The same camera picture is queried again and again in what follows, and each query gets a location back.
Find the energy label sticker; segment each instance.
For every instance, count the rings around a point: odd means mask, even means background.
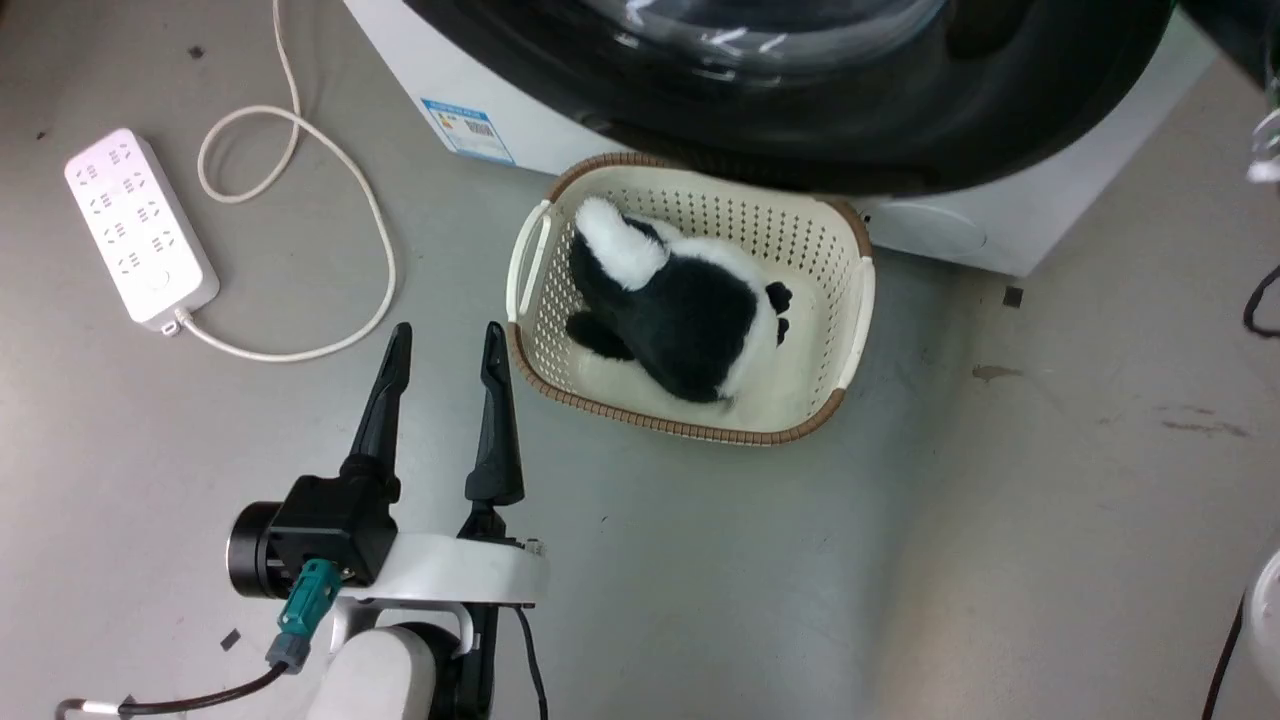
[[[426,97],[422,99],[422,105],[431,114],[431,119],[435,120],[444,137],[448,138],[454,152],[511,165],[516,164],[511,152],[507,151],[507,146],[498,137],[498,131],[489,120],[489,115],[480,110],[436,102]]]

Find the basket handle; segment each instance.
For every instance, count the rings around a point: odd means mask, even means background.
[[[511,265],[507,268],[507,322],[515,323],[520,315],[517,314],[517,299],[521,295],[527,295],[525,292],[525,284],[529,278],[538,274],[538,268],[529,268],[529,272],[524,277],[520,274],[520,269],[525,266],[525,255],[529,252],[529,242],[534,238],[534,225],[541,220],[541,232],[539,233],[538,246],[543,247],[547,243],[547,236],[552,232],[552,220],[547,217],[547,211],[550,208],[550,200],[543,200],[529,213],[525,218],[525,224],[520,227],[520,234],[516,236],[516,247],[511,251]],[[535,265],[541,264],[541,252],[536,256]]]
[[[876,265],[869,255],[863,255],[861,266],[858,269],[863,275],[863,296],[858,305],[858,324],[854,325],[854,345],[845,359],[845,366],[840,370],[840,379],[836,387],[849,389],[849,383],[854,380],[858,372],[858,363],[863,359],[863,348],[867,347],[867,336],[872,329],[872,313],[876,309]]]

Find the gray floor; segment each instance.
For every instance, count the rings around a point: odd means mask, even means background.
[[[396,515],[452,532],[481,332],[549,178],[447,154],[335,0],[285,17],[306,114],[362,164],[406,259],[393,319],[419,341]],[[114,127],[148,137],[223,279],[209,327],[262,348],[328,342],[383,283],[346,170],[305,142],[241,208],[195,177],[214,120],[284,101],[265,1],[19,0],[0,24],[6,716],[264,667],[276,606],[232,593],[228,525],[337,469],[385,333],[276,368],[141,331],[60,170]],[[803,442],[649,434],[520,384],[529,500],[508,520],[550,547],[532,621],[553,716],[1197,714],[1280,507],[1280,346],[1238,322],[1280,260],[1280,204],[1242,176],[1260,106],[1211,70],[1025,281],[1021,310],[1001,306],[1000,278],[881,255],[850,398]],[[256,182],[284,137],[266,120],[229,133],[224,184]],[[244,639],[223,652],[232,628]],[[522,653],[507,619],[495,717],[535,716]],[[317,670],[201,717],[297,717]],[[1242,655],[1220,716],[1277,711]]]

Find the plush toy tail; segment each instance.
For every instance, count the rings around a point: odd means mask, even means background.
[[[608,200],[588,197],[573,222],[604,274],[623,290],[640,290],[667,264],[667,247],[628,224]]]

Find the washing machine door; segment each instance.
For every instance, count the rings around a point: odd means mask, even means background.
[[[932,193],[1080,137],[1170,0],[406,0],[584,126],[771,187]]]

